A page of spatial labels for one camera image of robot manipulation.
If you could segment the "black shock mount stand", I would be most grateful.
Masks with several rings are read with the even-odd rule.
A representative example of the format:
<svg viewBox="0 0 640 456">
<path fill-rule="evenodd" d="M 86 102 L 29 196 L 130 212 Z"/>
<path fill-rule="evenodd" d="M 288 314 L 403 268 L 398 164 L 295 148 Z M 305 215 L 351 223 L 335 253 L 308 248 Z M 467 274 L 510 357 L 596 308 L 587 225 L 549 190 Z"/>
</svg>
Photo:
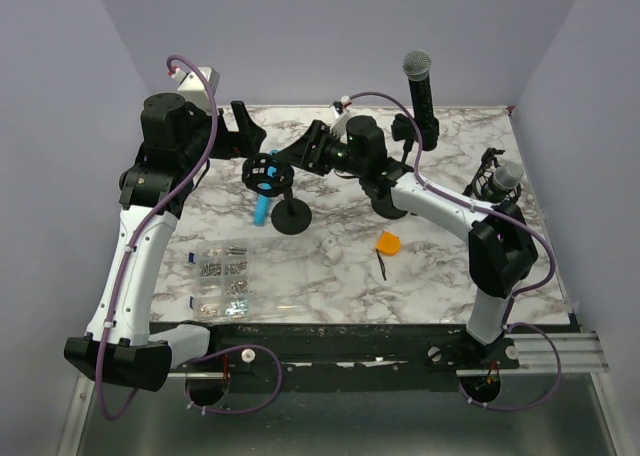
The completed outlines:
<svg viewBox="0 0 640 456">
<path fill-rule="evenodd" d="M 269 166 L 276 168 L 273 176 L 267 174 Z M 270 198 L 282 197 L 273 206 L 271 223 L 279 233 L 290 236 L 307 230 L 312 221 L 309 206 L 293 196 L 293 179 L 293 167 L 279 162 L 275 155 L 268 153 L 258 153 L 246 159 L 242 165 L 242 182 L 248 189 Z M 261 187 L 264 183 L 269 184 L 270 189 Z"/>
</svg>

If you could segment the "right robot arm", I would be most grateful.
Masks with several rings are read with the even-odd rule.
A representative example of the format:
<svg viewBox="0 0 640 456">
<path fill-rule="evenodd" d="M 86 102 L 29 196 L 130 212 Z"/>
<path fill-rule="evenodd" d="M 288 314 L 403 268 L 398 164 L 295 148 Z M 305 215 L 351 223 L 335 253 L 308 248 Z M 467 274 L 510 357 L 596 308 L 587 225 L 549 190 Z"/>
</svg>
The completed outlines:
<svg viewBox="0 0 640 456">
<path fill-rule="evenodd" d="M 494 342 L 503 334 L 515 289 L 538 259 L 516 204 L 493 205 L 419 181 L 415 169 L 388 155 L 383 130 L 370 116 L 350 118 L 344 139 L 315 120 L 276 158 L 319 176 L 333 170 L 354 176 L 380 216 L 398 219 L 413 213 L 463 241 L 476 296 L 466 323 L 470 337 L 461 341 L 460 355 L 474 368 L 494 359 Z"/>
</svg>

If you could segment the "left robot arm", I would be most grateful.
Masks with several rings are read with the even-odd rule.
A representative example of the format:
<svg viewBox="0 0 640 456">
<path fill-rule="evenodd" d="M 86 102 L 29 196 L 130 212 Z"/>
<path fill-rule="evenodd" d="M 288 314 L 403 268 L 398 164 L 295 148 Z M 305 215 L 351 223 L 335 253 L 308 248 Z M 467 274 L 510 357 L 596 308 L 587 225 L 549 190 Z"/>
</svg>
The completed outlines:
<svg viewBox="0 0 640 456">
<path fill-rule="evenodd" d="M 199 161 L 256 155 L 266 132 L 241 101 L 231 104 L 237 128 L 177 93 L 143 103 L 143 141 L 119 180 L 119 237 L 99 305 L 84 335 L 70 337 L 64 357 L 93 381 L 157 391 L 171 369 L 190 361 L 214 369 L 220 344 L 190 323 L 150 332 L 151 302 L 165 249 L 194 189 Z"/>
</svg>

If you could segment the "silver microphone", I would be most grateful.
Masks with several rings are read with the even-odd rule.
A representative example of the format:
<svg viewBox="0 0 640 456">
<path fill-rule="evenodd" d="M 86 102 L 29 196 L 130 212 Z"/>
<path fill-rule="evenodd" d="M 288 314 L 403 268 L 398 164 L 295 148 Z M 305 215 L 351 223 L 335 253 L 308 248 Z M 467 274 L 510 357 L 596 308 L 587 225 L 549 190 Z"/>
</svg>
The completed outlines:
<svg viewBox="0 0 640 456">
<path fill-rule="evenodd" d="M 494 202 L 517 199 L 523 177 L 524 169 L 521 165 L 511 161 L 505 162 L 488 180 L 488 197 Z"/>
</svg>

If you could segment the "black handheld microphone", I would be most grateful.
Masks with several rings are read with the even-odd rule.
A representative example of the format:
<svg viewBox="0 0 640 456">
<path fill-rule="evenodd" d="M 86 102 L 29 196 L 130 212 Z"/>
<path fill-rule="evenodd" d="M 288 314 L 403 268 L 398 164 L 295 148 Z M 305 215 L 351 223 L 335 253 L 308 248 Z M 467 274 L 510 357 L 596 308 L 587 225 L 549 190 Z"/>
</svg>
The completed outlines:
<svg viewBox="0 0 640 456">
<path fill-rule="evenodd" d="M 432 61 L 424 50 L 412 50 L 403 59 L 402 68 L 409 82 L 414 119 L 423 137 L 423 150 L 437 147 L 440 128 L 434 114 L 430 70 Z"/>
</svg>

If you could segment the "blue microphone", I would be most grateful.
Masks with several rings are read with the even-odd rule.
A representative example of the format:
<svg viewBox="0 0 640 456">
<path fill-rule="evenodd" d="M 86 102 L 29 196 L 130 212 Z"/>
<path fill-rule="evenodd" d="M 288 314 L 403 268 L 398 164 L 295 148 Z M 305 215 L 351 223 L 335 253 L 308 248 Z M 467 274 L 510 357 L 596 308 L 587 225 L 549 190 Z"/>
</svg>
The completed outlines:
<svg viewBox="0 0 640 456">
<path fill-rule="evenodd" d="M 269 155 L 273 156 L 278 152 L 278 150 L 271 150 Z M 276 168 L 274 166 L 269 166 L 267 170 L 268 176 L 273 176 Z M 270 186 L 267 183 L 261 185 L 264 189 L 269 188 Z M 258 194 L 256 200 L 256 206 L 253 215 L 253 224 L 258 227 L 262 227 L 266 224 L 266 218 L 268 215 L 268 211 L 271 205 L 271 198 L 268 196 L 264 196 L 262 194 Z"/>
</svg>

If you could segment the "black tripod shock mount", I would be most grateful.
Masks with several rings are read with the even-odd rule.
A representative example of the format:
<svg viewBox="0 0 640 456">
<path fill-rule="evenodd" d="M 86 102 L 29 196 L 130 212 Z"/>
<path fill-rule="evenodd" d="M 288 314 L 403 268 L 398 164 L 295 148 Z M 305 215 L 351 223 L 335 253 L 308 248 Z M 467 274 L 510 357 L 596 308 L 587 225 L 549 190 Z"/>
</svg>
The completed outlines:
<svg viewBox="0 0 640 456">
<path fill-rule="evenodd" d="M 504 153 L 504 150 L 493 147 L 485 150 L 477 171 L 463 191 L 464 196 L 492 204 L 518 202 L 524 168 L 516 162 L 500 162 L 498 157 Z"/>
</svg>

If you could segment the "black clip mic stand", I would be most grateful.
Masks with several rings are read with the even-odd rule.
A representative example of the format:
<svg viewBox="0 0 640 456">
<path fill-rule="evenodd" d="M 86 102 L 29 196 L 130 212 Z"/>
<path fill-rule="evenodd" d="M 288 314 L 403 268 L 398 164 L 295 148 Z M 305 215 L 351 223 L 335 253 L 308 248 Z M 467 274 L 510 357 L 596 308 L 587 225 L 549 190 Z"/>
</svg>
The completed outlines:
<svg viewBox="0 0 640 456">
<path fill-rule="evenodd" d="M 416 114 L 414 120 L 420 129 L 420 138 L 416 136 L 414 127 L 409 118 L 404 114 L 396 114 L 391 125 L 392 139 L 403 143 L 403 157 L 401 161 L 387 157 L 384 162 L 378 163 L 374 167 L 374 188 L 375 191 L 370 196 L 373 210 L 383 218 L 397 220 L 407 215 L 406 210 L 398 209 L 394 206 L 391 197 L 392 184 L 404 174 L 409 172 L 406 159 L 413 149 L 415 143 L 422 142 L 422 149 L 418 152 L 422 155 L 424 151 L 433 151 L 437 147 L 439 138 L 439 120 L 431 116 L 419 116 Z"/>
</svg>

